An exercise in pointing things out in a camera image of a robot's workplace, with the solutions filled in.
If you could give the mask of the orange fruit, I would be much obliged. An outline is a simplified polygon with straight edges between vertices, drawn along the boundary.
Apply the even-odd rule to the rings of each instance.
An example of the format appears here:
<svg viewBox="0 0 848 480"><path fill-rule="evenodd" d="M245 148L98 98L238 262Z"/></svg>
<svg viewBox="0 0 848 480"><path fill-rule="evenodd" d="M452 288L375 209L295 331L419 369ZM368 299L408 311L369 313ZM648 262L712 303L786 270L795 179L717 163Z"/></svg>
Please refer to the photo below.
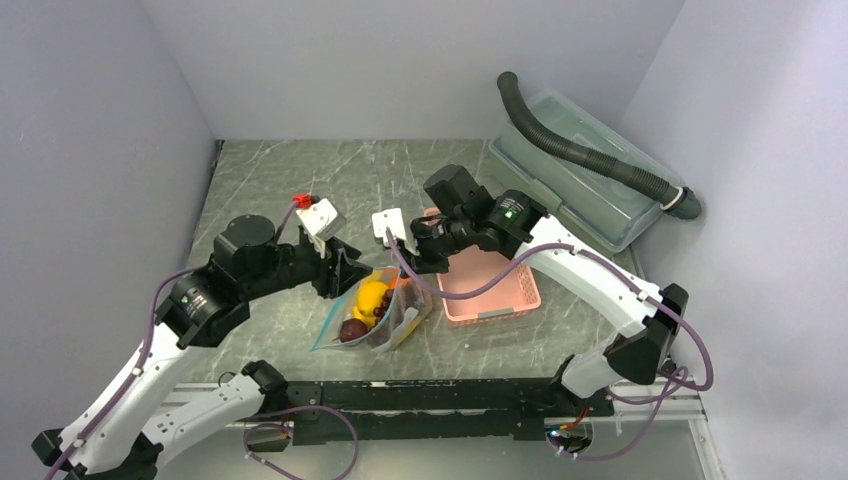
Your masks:
<svg viewBox="0 0 848 480"><path fill-rule="evenodd" d="M411 288L415 285L415 281L409 277L403 277L398 275L394 277L389 283L388 287L390 290L402 291L403 289Z"/></svg>

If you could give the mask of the dark red round fruit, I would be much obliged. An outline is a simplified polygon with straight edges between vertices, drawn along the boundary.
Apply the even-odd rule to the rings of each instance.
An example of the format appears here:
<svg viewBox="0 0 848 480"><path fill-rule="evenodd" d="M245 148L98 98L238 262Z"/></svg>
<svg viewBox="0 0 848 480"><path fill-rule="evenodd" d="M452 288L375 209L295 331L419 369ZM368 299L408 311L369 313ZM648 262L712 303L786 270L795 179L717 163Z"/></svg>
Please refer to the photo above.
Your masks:
<svg viewBox="0 0 848 480"><path fill-rule="evenodd" d="M338 339L342 343L356 341L369 332L368 325L357 318L350 318L342 322L339 331Z"/></svg>

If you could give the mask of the clear zip top bag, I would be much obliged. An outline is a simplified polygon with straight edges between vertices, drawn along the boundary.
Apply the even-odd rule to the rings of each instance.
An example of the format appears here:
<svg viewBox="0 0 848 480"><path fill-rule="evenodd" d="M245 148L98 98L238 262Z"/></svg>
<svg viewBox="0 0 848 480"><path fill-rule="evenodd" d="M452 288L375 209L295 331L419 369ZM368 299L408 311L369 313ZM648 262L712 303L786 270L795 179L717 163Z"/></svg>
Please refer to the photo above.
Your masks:
<svg viewBox="0 0 848 480"><path fill-rule="evenodd" d="M336 300L312 349L388 352L402 344L432 309L430 293L399 268L380 268Z"/></svg>

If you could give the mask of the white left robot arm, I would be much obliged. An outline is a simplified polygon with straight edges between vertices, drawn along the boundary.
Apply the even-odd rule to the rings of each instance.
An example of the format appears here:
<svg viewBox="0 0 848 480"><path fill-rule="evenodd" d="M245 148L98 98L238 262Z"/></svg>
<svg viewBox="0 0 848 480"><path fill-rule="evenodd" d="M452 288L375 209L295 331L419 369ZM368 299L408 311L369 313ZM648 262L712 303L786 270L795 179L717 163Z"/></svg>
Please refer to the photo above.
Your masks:
<svg viewBox="0 0 848 480"><path fill-rule="evenodd" d="M251 361L203 400L165 415L158 408L203 355L250 316L250 304L311 285L335 299L371 273L358 249L331 238L320 253L306 233L280 241L260 215L231 220L208 262L165 279L151 300L141 344L74 422L41 432L32 448L50 475L67 479L151 479L183 449L235 420L272 420L287 406L288 382L264 360Z"/></svg>

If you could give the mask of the yellow mango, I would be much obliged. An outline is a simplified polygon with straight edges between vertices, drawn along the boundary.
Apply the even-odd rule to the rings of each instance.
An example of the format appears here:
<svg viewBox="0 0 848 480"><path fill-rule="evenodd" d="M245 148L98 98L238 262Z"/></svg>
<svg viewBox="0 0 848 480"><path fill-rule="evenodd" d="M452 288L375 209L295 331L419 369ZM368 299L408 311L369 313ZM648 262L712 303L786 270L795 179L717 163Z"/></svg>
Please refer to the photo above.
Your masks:
<svg viewBox="0 0 848 480"><path fill-rule="evenodd" d="M410 335L428 315L425 310L416 307L406 307L403 311L402 322L395 328L394 332L402 338Z"/></svg>

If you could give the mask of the yellow bell pepper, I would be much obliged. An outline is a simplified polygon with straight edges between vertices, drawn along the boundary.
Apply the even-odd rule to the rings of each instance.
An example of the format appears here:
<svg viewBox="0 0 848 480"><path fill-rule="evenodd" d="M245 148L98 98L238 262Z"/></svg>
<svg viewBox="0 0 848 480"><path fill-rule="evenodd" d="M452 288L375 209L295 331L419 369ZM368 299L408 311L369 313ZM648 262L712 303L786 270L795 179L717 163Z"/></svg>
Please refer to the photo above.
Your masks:
<svg viewBox="0 0 848 480"><path fill-rule="evenodd" d="M377 323L372 310L377 306L383 293L389 289L388 284L379 280L363 282L354 298L352 314L354 318L364 321L371 329Z"/></svg>

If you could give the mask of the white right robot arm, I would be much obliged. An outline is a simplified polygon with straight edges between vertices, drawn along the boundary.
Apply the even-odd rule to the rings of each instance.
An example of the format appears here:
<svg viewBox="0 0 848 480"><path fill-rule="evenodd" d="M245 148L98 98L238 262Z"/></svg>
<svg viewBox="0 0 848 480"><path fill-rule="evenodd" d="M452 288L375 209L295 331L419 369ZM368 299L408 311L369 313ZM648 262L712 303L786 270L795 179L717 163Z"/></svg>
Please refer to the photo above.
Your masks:
<svg viewBox="0 0 848 480"><path fill-rule="evenodd" d="M557 411L574 415L620 380L656 380L688 300L682 287L660 288L620 268L529 195L510 189L493 197L463 166L439 169L423 189L438 212L412 220L408 229L412 238L402 257L414 273L445 273L449 257L477 247L546 275L612 325L610 339L559 367L550 391Z"/></svg>

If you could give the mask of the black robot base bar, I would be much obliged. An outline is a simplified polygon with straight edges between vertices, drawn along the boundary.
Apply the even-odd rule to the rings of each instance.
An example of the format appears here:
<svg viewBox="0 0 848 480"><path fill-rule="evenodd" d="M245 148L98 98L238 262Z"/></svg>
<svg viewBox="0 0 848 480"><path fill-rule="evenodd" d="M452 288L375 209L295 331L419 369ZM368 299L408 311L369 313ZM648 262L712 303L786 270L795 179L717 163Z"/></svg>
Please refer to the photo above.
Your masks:
<svg viewBox="0 0 848 480"><path fill-rule="evenodd" d="M288 420L297 446L350 439L510 437L541 441L578 416L609 418L602 392L571 400L547 378L293 381L250 420Z"/></svg>

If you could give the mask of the dark purple grape bunch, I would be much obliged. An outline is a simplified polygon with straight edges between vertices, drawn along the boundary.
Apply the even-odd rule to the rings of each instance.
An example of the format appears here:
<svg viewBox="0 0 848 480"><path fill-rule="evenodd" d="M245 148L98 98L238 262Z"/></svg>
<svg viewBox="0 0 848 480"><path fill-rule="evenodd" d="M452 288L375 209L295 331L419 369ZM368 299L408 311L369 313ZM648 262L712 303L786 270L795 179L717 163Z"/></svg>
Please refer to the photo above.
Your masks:
<svg viewBox="0 0 848 480"><path fill-rule="evenodd" d="M387 289L380 298L380 301L378 302L377 306L372 310L372 314L377 321L380 321L382 318L385 317L391 305L393 295L394 290Z"/></svg>

